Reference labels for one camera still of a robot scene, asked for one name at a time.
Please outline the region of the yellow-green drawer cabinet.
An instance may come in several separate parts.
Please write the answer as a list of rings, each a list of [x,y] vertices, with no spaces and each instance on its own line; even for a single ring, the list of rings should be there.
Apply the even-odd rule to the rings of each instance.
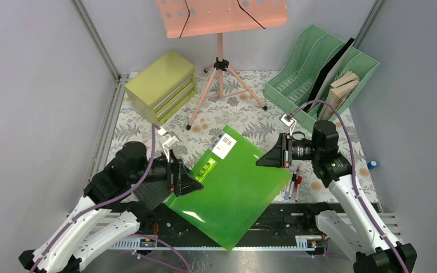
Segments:
[[[195,67],[170,50],[125,84],[125,90],[135,111],[161,126],[197,93]]]

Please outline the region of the green puzzle book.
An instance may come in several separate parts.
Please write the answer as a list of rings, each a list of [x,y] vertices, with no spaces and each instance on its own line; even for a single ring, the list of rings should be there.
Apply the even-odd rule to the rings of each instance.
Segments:
[[[335,107],[337,96],[333,92],[329,92],[327,99],[325,102]],[[329,120],[334,111],[328,105],[324,104],[321,112],[319,113],[319,120]]]

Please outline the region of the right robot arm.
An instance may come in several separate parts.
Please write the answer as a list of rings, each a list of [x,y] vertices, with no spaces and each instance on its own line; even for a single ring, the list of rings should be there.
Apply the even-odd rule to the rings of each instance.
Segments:
[[[311,234],[324,233],[353,264],[354,272],[412,272],[417,252],[390,231],[356,183],[355,168],[339,152],[334,123],[315,122],[311,139],[281,133],[274,147],[256,165],[287,168],[294,160],[309,160],[314,174],[340,203],[351,224],[326,202],[307,209],[303,225]]]

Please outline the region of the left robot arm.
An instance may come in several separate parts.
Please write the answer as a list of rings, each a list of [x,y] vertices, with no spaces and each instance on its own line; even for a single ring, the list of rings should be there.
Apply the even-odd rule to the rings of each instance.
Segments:
[[[124,202],[133,186],[164,182],[168,197],[204,188],[173,153],[153,161],[141,142],[127,142],[85,187],[73,212],[41,247],[25,250],[18,260],[29,272],[82,272],[94,259],[121,239],[154,226],[153,205]]]

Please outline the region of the purple puzzle book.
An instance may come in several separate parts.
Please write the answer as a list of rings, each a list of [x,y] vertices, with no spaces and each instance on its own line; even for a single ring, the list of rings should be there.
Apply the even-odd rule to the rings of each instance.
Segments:
[[[331,84],[328,99],[329,102],[337,109],[345,102],[349,94],[359,85],[360,78],[352,71],[338,78]]]

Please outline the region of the green transparent folder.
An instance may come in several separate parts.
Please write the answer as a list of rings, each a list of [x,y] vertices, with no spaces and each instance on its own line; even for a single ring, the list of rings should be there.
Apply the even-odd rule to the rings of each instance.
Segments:
[[[264,154],[226,125],[190,172],[204,188],[166,205],[231,251],[291,180],[287,169],[257,166]]]

